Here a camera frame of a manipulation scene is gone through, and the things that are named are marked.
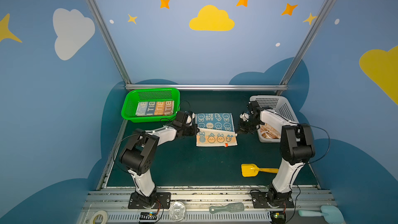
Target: tape roll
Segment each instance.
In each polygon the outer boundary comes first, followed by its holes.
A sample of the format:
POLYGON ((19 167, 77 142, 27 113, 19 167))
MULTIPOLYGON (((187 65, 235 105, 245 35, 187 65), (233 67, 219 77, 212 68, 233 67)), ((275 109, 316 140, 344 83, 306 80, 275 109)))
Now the tape roll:
POLYGON ((108 222, 108 213, 104 210, 100 210, 96 212, 90 219, 90 224, 96 224, 95 220, 98 216, 102 215, 102 222, 101 224, 106 224, 108 222))

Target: yellow cloud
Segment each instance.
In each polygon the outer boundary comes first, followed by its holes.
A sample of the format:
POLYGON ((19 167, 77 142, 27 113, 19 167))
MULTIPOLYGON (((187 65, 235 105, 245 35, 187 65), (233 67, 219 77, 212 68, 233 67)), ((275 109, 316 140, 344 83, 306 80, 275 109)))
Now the yellow cloud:
POLYGON ((219 10, 213 5, 206 5, 198 14, 189 22, 189 27, 193 30, 212 30, 227 31, 235 26, 235 22, 229 19, 228 13, 219 10))
POLYGON ((390 51, 370 50, 363 54, 359 65, 396 104, 398 104, 398 46, 390 51))

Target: dark green table surface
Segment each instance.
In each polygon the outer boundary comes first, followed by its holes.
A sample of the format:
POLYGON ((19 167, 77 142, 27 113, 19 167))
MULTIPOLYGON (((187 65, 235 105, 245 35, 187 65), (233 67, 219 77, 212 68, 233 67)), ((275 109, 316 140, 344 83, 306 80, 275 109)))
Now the dark green table surface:
MULTIPOLYGON (((231 112, 235 128, 239 114, 246 111, 252 95, 273 92, 181 91, 181 110, 195 113, 231 112)), ((152 130, 162 127, 160 122, 128 122, 124 137, 134 129, 152 130)), ((239 134, 237 146, 197 147, 196 137, 178 138, 159 146, 150 169, 157 186, 214 186, 214 185, 269 185, 276 174, 259 172, 256 177, 243 177, 240 165, 254 163, 262 168, 279 168, 279 143, 261 143, 257 134, 239 134)), ((307 165, 298 174, 295 184, 316 185, 307 165)), ((107 186, 134 186, 131 176, 114 166, 107 186)))

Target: plastic basket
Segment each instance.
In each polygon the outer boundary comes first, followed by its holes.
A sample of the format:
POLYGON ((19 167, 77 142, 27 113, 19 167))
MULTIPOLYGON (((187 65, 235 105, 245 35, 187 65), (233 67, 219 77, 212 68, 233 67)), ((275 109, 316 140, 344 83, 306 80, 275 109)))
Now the plastic basket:
MULTIPOLYGON (((291 121, 298 122, 289 101, 283 96, 254 95, 250 97, 250 101, 257 101, 261 107, 271 107, 283 117, 291 121)), ((260 142, 263 143, 277 143, 281 141, 280 139, 276 138, 264 138, 261 136, 260 130, 257 130, 257 134, 260 142)))
POLYGON ((155 122, 174 118, 180 110, 180 92, 176 88, 137 89, 127 94, 122 117, 134 123, 155 122), (167 116, 136 116, 138 103, 142 101, 174 101, 174 114, 167 116))

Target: black mounting plate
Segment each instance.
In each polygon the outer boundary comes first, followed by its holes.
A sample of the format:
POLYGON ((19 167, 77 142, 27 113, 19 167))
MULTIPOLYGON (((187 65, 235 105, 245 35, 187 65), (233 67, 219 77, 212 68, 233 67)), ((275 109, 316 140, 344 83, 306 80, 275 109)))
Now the black mounting plate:
MULTIPOLYGON (((253 202, 254 208, 271 208, 267 202, 267 192, 250 192, 251 201, 253 202)), ((286 208, 294 208, 295 205, 293 201, 285 201, 286 208)), ((279 208, 285 208, 284 204, 282 203, 279 208)))
MULTIPOLYGON (((129 200, 129 209, 145 209, 139 202, 136 202, 132 199, 132 195, 134 192, 130 195, 130 200, 129 200)), ((156 199, 158 199, 161 203, 162 206, 160 209, 169 209, 170 207, 170 192, 156 192, 156 199)), ((156 202, 155 206, 153 206, 152 209, 157 209, 159 207, 159 203, 156 202)))

